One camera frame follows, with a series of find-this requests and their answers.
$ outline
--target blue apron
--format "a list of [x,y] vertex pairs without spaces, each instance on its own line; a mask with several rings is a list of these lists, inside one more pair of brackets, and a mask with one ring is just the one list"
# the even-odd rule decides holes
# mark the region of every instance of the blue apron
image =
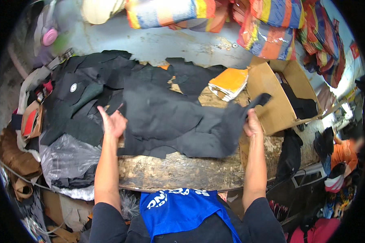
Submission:
[[217,191],[179,188],[141,194],[139,210],[151,243],[154,236],[197,228],[216,213],[229,227],[233,242],[241,243],[224,206],[216,198]]

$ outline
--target person in orange shirt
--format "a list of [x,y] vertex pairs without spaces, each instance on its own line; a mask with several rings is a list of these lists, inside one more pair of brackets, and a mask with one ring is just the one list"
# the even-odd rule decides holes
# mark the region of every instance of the person in orange shirt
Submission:
[[348,176],[357,166],[357,153],[365,143],[363,137],[358,139],[341,140],[334,132],[334,152],[331,154],[331,170],[339,163],[345,163],[346,169],[343,177]]

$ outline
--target white circular label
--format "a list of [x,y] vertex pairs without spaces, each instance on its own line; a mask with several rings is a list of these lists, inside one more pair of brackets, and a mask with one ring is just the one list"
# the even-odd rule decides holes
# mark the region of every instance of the white circular label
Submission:
[[77,84],[73,84],[73,85],[70,87],[70,92],[74,92],[76,89],[77,89]]

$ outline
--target red sign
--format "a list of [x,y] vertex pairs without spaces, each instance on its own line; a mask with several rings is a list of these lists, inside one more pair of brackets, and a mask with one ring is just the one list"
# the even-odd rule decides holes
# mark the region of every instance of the red sign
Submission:
[[360,52],[358,51],[358,46],[354,41],[351,43],[350,49],[354,59],[360,56]]

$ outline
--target worn wooden surface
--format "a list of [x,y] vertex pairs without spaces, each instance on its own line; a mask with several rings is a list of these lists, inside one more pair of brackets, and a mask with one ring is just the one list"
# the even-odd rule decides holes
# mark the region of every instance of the worn wooden surface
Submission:
[[[172,89],[179,91],[176,84],[172,85]],[[235,101],[243,106],[247,105],[247,91],[241,92]],[[199,96],[199,102],[203,106],[218,108],[227,106],[227,102],[220,100],[208,87]],[[319,161],[312,147],[316,129],[323,131],[320,120],[311,122],[304,132],[299,132],[295,128],[304,142],[301,168]],[[268,180],[276,175],[283,140],[281,134],[265,137]],[[235,154],[223,159],[188,158],[179,152],[168,154],[166,159],[148,156],[120,156],[119,173],[120,187],[135,191],[157,191],[180,187],[228,191],[243,187],[244,181],[244,169],[241,164],[239,148]]]

